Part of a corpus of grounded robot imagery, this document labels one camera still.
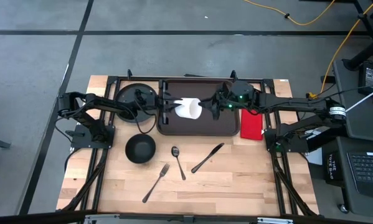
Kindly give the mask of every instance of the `fork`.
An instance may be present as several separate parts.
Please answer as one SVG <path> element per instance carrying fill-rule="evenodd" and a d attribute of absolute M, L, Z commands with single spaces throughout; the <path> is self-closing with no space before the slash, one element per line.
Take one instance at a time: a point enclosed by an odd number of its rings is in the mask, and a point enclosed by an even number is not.
<path fill-rule="evenodd" d="M 154 183 L 153 187 L 150 189 L 150 191 L 148 192 L 148 194 L 146 196 L 144 196 L 144 198 L 142 199 L 142 202 L 143 203 L 146 203 L 149 199 L 149 196 L 151 194 L 151 192 L 153 191 L 154 187 L 156 186 L 156 184 L 159 182 L 160 178 L 164 177 L 168 171 L 168 168 L 169 168 L 169 165 L 166 164 L 164 165 L 163 169 L 161 169 L 160 171 L 160 176 L 159 178 L 157 179 L 156 183 Z"/>

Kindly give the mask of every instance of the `brown tray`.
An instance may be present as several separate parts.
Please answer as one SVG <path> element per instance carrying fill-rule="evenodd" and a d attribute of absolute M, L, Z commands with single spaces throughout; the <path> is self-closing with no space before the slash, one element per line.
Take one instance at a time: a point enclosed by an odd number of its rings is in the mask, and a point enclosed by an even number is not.
<path fill-rule="evenodd" d="M 201 78 L 190 80 L 168 79 L 165 80 L 165 87 L 166 92 L 173 97 L 194 97 L 202 100 L 211 97 L 217 86 L 222 82 L 223 80 L 207 81 Z M 167 124 L 164 124 L 165 117 L 167 117 Z M 237 110 L 221 111 L 217 121 L 212 119 L 212 113 L 206 109 L 202 110 L 198 119 L 180 118 L 175 111 L 165 113 L 165 115 L 160 111 L 157 129 L 164 135 L 234 136 L 240 131 L 240 120 Z"/>

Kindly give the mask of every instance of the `black bowl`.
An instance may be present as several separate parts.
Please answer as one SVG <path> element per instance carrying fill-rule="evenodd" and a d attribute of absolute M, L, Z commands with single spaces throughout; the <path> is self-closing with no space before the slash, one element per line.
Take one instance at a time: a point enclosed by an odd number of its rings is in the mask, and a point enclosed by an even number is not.
<path fill-rule="evenodd" d="M 133 163 L 148 162 L 156 152 L 154 139 L 147 134 L 137 134 L 128 140 L 125 145 L 125 155 Z"/>

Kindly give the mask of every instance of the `wooden table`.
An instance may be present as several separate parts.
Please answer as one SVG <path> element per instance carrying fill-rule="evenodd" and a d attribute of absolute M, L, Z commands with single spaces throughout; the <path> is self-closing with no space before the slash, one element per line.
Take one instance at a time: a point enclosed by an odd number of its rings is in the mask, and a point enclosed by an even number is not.
<path fill-rule="evenodd" d="M 107 78 L 91 76 L 87 93 L 103 96 Z M 120 88 L 131 83 L 134 82 L 122 81 Z M 158 82 L 143 83 L 158 92 Z M 277 96 L 291 97 L 288 80 L 274 80 L 274 83 Z M 94 118 L 99 117 L 99 112 L 88 111 Z M 297 121 L 295 112 L 281 111 L 280 118 L 282 123 Z M 154 128 L 149 135 L 156 141 L 156 154 L 147 164 L 138 165 L 130 162 L 124 152 L 127 140 L 139 133 L 138 128 L 117 116 L 114 125 L 115 139 L 108 153 L 99 212 L 279 215 L 272 163 L 265 141 L 242 139 L 240 133 L 233 137 L 164 136 Z M 148 130 L 152 125 L 153 118 L 143 122 L 141 129 Z M 191 169 L 220 142 L 225 145 L 219 152 L 192 174 Z M 172 146 L 180 149 L 179 161 L 186 175 L 185 181 L 181 179 L 176 158 L 171 155 Z M 66 206 L 84 184 L 91 151 L 81 149 L 69 160 L 57 208 Z M 288 153 L 288 160 L 294 188 L 310 209 L 318 213 L 307 162 L 297 153 Z M 142 198 L 153 186 L 165 163 L 170 164 L 168 173 L 159 181 L 148 202 L 143 203 Z M 92 186 L 87 208 L 92 207 L 94 191 Z M 290 213 L 284 186 L 283 195 L 286 210 Z"/>

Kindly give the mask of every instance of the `knife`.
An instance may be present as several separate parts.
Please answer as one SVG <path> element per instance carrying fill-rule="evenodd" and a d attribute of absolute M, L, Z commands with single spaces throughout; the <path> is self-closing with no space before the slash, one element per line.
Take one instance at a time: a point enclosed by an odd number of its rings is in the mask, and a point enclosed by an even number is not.
<path fill-rule="evenodd" d="M 211 156 L 213 156 L 216 152 L 218 152 L 218 150 L 224 146 L 225 143 L 221 143 L 219 144 L 218 146 L 216 146 L 211 152 L 210 154 L 203 160 L 201 161 L 201 163 L 199 163 L 197 166 L 195 166 L 193 169 L 192 169 L 192 173 L 194 174 L 199 168 L 201 165 L 203 165 L 208 159 L 210 159 Z"/>

